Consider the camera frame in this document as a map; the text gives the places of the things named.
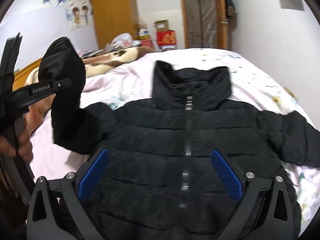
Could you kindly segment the person's left hand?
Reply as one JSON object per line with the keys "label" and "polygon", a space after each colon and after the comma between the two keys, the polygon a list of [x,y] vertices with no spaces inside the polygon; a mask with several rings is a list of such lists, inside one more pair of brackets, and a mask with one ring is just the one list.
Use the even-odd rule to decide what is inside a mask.
{"label": "person's left hand", "polygon": [[29,106],[29,112],[24,115],[24,129],[18,138],[20,145],[18,150],[15,150],[6,138],[1,137],[1,155],[7,157],[19,155],[26,163],[33,160],[31,134],[42,125],[45,114],[51,109],[54,97],[55,94],[50,95]]}

